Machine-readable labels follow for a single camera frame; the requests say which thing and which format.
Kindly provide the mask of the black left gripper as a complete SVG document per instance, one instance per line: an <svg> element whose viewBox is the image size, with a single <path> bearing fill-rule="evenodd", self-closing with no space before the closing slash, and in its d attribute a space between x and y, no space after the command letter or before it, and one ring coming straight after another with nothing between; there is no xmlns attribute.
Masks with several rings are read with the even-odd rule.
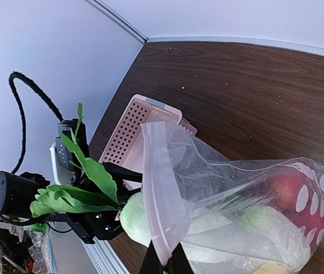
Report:
<svg viewBox="0 0 324 274"><path fill-rule="evenodd" d="M118 166L117 164L102 163L105 170L116 179L131 182L142 182L142 174ZM117 212L104 211L99 213L51 213L46 221L67 224L85 244L95 244L98 240L113 240L123 232L121 222L116 220Z"/></svg>

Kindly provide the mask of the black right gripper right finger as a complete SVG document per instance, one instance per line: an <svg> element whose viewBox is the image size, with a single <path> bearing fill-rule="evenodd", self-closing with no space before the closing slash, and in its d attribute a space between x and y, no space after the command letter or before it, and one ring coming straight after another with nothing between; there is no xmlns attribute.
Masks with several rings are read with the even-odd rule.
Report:
<svg viewBox="0 0 324 274"><path fill-rule="evenodd" d="M167 273L194 274L181 243L173 250L172 257L167 262Z"/></svg>

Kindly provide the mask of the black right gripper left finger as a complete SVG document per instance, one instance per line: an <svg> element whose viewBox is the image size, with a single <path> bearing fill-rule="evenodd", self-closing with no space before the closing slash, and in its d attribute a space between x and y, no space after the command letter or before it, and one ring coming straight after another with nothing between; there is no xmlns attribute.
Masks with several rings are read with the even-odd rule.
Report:
<svg viewBox="0 0 324 274"><path fill-rule="evenodd" d="M153 242L151 241L139 270L139 274L164 274L164 272L164 266L160 263Z"/></svg>

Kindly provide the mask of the pink plastic basket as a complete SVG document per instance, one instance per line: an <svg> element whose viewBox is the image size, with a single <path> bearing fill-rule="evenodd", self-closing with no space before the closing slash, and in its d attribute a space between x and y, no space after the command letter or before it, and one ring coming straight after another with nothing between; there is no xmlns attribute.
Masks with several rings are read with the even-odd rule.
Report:
<svg viewBox="0 0 324 274"><path fill-rule="evenodd" d="M128 170L143 172L143 136L141 125L168 122L195 136L198 130L182 115L181 110L136 94L126 106L115 126L99 162L110 162Z"/></svg>

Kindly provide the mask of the white radish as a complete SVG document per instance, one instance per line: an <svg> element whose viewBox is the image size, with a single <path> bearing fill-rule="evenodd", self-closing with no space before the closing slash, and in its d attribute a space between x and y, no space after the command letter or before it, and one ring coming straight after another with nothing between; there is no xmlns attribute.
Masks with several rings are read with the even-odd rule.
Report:
<svg viewBox="0 0 324 274"><path fill-rule="evenodd" d="M77 120L83 123L83 104L78 104ZM141 190L128 190L124 180L113 178L90 157L85 157L75 145L73 153L83 169L83 179L77 187L52 184L40 188L30 203L32 217L46 218L51 213L117 212L116 220L123 231L139 244L148 246L150 232Z"/></svg>

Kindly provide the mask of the yellow peach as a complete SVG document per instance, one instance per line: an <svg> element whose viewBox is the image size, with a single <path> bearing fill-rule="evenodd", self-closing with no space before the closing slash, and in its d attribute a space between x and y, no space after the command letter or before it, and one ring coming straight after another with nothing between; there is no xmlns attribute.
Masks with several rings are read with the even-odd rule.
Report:
<svg viewBox="0 0 324 274"><path fill-rule="evenodd" d="M266 263L258 268L254 274L291 274L291 272L284 265L278 263Z"/></svg>

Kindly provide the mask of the clear zip top bag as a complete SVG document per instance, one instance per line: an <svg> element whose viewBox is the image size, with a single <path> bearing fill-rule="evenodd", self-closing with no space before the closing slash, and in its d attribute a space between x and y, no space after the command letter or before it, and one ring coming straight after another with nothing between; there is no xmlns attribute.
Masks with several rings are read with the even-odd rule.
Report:
<svg viewBox="0 0 324 274"><path fill-rule="evenodd" d="M254 273L266 263L298 273L317 249L272 205L268 179L293 167L314 179L324 209L324 166L308 158L227 160L180 126L142 126L142 194L160 263L181 243L195 273Z"/></svg>

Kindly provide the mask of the red apple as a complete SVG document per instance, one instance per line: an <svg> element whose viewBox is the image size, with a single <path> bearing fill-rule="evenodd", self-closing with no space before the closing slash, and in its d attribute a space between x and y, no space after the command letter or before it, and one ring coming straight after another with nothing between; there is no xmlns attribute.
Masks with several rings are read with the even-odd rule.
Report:
<svg viewBox="0 0 324 274"><path fill-rule="evenodd" d="M311 248L317 247L324 236L324 209L314 179L285 167L269 177L268 185L274 194L273 207L304 230Z"/></svg>

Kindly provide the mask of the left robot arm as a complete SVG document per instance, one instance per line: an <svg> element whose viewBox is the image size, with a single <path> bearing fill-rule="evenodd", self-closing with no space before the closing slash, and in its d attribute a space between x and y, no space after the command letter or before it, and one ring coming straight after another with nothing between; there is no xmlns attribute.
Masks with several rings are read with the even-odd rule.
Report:
<svg viewBox="0 0 324 274"><path fill-rule="evenodd" d="M124 182L140 183L142 174L114 163L102 163L100 168L94 183L71 164L66 169L70 179L63 184L50 184L40 174L0 171L0 219L17 226L63 222L85 244L115 238L123 232L118 212L140 191L128 190Z"/></svg>

